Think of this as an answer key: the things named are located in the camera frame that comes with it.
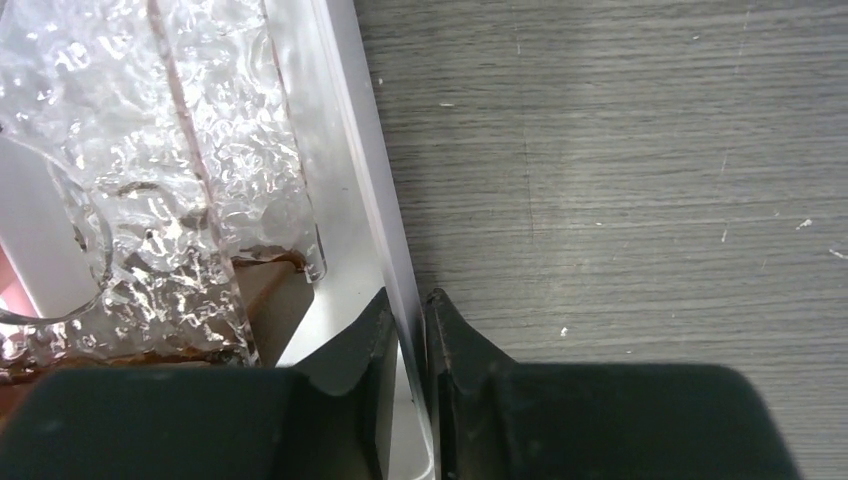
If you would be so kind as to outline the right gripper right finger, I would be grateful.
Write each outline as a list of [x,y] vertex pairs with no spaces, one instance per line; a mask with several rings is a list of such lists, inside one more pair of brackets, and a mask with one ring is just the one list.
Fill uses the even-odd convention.
[[797,479],[748,379],[721,365],[522,363],[447,293],[424,306],[441,479]]

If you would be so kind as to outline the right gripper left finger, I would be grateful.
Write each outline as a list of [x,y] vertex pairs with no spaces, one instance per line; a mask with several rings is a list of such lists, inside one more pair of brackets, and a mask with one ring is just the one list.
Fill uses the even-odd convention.
[[64,369],[1,431],[5,479],[384,479],[397,335],[378,292],[287,368]]

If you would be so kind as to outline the white plastic tray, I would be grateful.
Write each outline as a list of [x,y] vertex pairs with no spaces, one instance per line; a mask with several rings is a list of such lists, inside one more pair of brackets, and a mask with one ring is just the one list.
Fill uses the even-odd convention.
[[[329,1],[262,2],[320,237],[323,275],[312,280],[287,262],[237,269],[259,355],[256,365],[84,365],[57,367],[23,383],[1,379],[1,431],[39,381],[64,369],[291,367],[347,328],[385,291],[397,349],[384,479],[431,479],[433,440],[417,373],[420,330],[414,278],[353,5],[341,2],[342,18],[335,21]],[[7,308],[21,314],[34,311],[1,247],[1,313]]]

